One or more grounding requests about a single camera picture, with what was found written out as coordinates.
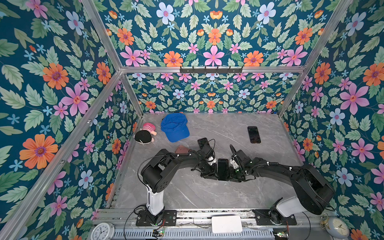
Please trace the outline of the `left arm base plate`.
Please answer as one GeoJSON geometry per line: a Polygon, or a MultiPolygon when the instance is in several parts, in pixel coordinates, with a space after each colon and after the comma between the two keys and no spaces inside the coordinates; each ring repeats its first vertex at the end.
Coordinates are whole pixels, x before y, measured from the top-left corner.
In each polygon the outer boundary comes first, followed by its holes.
{"type": "Polygon", "coordinates": [[[149,210],[141,210],[138,213],[137,227],[175,226],[177,221],[176,210],[162,210],[158,215],[152,215],[149,210]]]}

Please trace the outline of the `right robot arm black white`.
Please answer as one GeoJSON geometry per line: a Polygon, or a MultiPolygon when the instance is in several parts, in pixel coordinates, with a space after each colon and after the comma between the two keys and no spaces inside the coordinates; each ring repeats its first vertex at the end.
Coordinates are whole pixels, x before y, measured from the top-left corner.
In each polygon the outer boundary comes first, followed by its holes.
{"type": "Polygon", "coordinates": [[[296,195],[288,199],[278,199],[270,207],[267,218],[275,225],[280,225],[292,215],[309,212],[321,215],[334,197],[335,190],[312,165],[287,166],[270,162],[262,158],[251,159],[242,150],[231,146],[230,180],[246,182],[247,176],[269,178],[294,188],[296,195]]]}

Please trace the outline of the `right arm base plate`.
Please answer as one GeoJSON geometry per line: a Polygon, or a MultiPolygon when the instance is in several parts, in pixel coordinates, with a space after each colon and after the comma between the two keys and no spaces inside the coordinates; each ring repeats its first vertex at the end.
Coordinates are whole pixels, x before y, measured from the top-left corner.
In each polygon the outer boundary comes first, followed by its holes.
{"type": "Polygon", "coordinates": [[[281,226],[288,224],[289,226],[296,226],[297,221],[294,215],[284,217],[277,211],[271,211],[270,209],[253,209],[255,219],[258,226],[281,226]]]}

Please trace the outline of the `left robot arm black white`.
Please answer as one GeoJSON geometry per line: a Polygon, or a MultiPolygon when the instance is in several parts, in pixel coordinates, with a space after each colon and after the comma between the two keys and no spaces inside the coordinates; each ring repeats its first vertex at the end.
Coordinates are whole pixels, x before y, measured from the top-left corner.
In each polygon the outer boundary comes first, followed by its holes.
{"type": "Polygon", "coordinates": [[[199,170],[202,177],[211,177],[215,175],[211,166],[214,159],[215,151],[208,143],[197,151],[189,150],[187,153],[181,154],[162,149],[150,158],[150,161],[141,170],[142,183],[148,190],[146,220],[152,225],[158,225],[163,221],[164,190],[178,170],[191,168],[199,170]]]}

